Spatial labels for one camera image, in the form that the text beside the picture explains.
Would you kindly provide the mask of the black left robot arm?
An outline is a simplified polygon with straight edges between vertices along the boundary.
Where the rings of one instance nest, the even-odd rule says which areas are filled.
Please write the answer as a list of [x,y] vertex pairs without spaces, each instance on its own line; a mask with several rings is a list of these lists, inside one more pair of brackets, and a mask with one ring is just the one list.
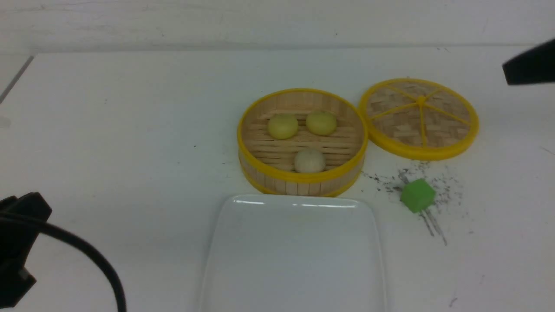
[[[38,192],[21,197],[7,197],[0,202],[0,211],[23,215],[46,222],[51,207]],[[37,231],[10,224],[0,226],[0,308],[14,308],[34,286],[36,279],[25,268]]]

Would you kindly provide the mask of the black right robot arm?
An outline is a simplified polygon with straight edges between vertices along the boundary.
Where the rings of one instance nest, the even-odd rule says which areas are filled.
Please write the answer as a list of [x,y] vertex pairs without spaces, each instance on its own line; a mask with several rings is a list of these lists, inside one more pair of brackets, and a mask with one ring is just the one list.
[[531,48],[502,65],[508,85],[555,82],[555,40]]

